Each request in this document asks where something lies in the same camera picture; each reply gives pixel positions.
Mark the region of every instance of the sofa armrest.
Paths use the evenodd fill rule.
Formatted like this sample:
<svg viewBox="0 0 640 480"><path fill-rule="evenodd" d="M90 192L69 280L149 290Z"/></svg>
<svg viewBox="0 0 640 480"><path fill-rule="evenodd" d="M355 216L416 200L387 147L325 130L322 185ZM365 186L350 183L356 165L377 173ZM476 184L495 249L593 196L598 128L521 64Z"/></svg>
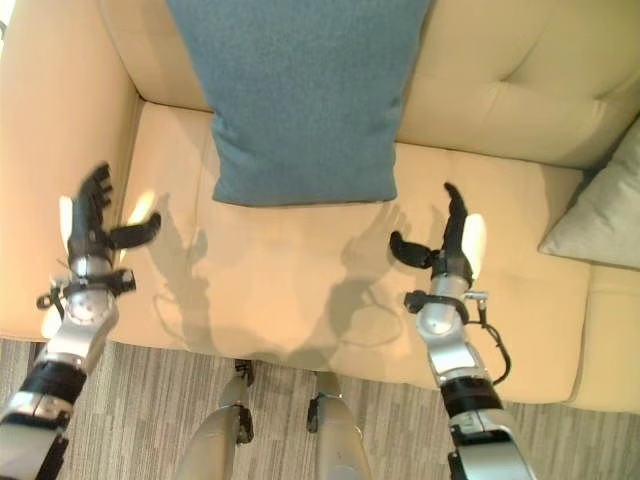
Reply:
<svg viewBox="0 0 640 480"><path fill-rule="evenodd" d="M569 404L640 413L640 271L594 265L582 364Z"/></svg>
<svg viewBox="0 0 640 480"><path fill-rule="evenodd" d="M62 273L58 198L99 162L119 216L138 94L93 0L17 2L0 59L0 336L35 340Z"/></svg>

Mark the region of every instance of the blue pillow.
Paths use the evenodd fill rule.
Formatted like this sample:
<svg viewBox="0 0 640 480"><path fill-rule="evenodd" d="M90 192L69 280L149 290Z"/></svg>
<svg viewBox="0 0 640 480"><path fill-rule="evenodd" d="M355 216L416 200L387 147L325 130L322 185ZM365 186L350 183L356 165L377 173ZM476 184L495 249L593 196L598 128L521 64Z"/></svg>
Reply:
<svg viewBox="0 0 640 480"><path fill-rule="evenodd" d="M214 199L396 196L394 139L428 0L167 0L220 156Z"/></svg>

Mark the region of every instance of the white fingertip pad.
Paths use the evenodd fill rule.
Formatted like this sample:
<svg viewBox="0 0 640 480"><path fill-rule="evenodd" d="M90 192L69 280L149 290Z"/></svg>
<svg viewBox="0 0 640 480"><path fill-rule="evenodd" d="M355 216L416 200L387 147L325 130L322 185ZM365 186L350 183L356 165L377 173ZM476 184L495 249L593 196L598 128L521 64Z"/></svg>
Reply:
<svg viewBox="0 0 640 480"><path fill-rule="evenodd" d="M73 224L73 200L69 197L60 197L58 208L60 212L60 236L62 237L62 244L64 245L65 251L69 253L67 242L71 237Z"/></svg>
<svg viewBox="0 0 640 480"><path fill-rule="evenodd" d="M474 280L480 275L487 248L487 225L479 213L468 215L462 234L462 253L469 260Z"/></svg>

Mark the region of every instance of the throw pillow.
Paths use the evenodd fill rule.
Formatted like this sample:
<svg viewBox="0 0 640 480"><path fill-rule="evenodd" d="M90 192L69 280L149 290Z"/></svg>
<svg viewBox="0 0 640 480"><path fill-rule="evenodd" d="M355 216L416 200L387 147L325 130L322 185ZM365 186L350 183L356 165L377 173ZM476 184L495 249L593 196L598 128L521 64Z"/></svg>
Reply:
<svg viewBox="0 0 640 480"><path fill-rule="evenodd" d="M540 250L640 268L640 119Z"/></svg>
<svg viewBox="0 0 640 480"><path fill-rule="evenodd" d="M394 139L428 0L167 0L208 103L216 200L395 197Z"/></svg>

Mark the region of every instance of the wire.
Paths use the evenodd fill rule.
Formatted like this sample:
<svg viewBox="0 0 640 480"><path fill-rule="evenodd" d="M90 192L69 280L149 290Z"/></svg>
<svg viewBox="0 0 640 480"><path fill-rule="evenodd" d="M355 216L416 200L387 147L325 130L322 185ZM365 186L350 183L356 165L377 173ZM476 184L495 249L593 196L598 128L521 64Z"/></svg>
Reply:
<svg viewBox="0 0 640 480"><path fill-rule="evenodd" d="M504 380L506 380L506 378L509 376L509 373L511 373L511 355L509 355L507 347L502 341L500 332L498 332L498 330L493 325L487 322L487 307L481 307L480 304L478 304L478 315L480 316L480 320L469 322L469 324L480 325L484 330L487 331L489 335L491 335L491 338L495 340L496 347L498 347L498 349L500 350L502 359L504 360L504 372L502 373L502 375L500 375L500 377L498 377L497 380L493 382L494 385L498 385L499 383L502 383Z"/></svg>

